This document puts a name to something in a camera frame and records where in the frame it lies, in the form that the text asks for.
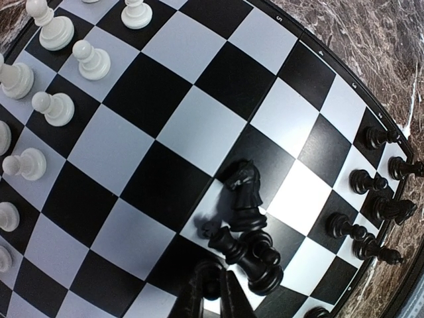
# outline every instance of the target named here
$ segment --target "white pawn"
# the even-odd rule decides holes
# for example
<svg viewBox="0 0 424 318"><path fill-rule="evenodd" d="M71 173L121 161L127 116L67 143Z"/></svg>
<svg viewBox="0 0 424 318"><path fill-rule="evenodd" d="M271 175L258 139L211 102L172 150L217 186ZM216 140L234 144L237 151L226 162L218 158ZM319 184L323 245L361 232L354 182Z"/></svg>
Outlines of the white pawn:
<svg viewBox="0 0 424 318"><path fill-rule="evenodd" d="M0 203L0 229L6 232L16 230L19 225L18 209L9 202Z"/></svg>
<svg viewBox="0 0 424 318"><path fill-rule="evenodd" d="M7 97L20 99L31 90L34 84L34 72L23 63L5 64L5 58L0 54L0 83Z"/></svg>
<svg viewBox="0 0 424 318"><path fill-rule="evenodd" d="M64 94L47 94L39 91L32 97L32 107L39 113L44 114L47 123L55 127L61 127L70 122L74 116L74 102Z"/></svg>
<svg viewBox="0 0 424 318"><path fill-rule="evenodd" d="M11 146L12 133L7 123L0 121L0 156L4 155Z"/></svg>
<svg viewBox="0 0 424 318"><path fill-rule="evenodd" d="M8 156L3 161L3 171L10 176L22 175L29 181L40 179L46 172L46 157L35 148L28 148L20 156Z"/></svg>
<svg viewBox="0 0 424 318"><path fill-rule="evenodd" d="M49 51L57 51L67 46L74 37L74 25L67 17L54 17L47 0L27 0L26 11L34 18L35 25L41 28L40 44Z"/></svg>
<svg viewBox="0 0 424 318"><path fill-rule="evenodd" d="M72 48L72 53L79 62L80 74L87 80L100 80L111 69L111 58L108 53L100 48L94 48L86 40L77 41Z"/></svg>
<svg viewBox="0 0 424 318"><path fill-rule="evenodd" d="M4 247L0 246L0 272L5 273L12 267L11 253Z"/></svg>
<svg viewBox="0 0 424 318"><path fill-rule="evenodd" d="M153 12L150 5L143 0L125 0L127 5L122 13L121 20L127 28L144 28L152 20Z"/></svg>

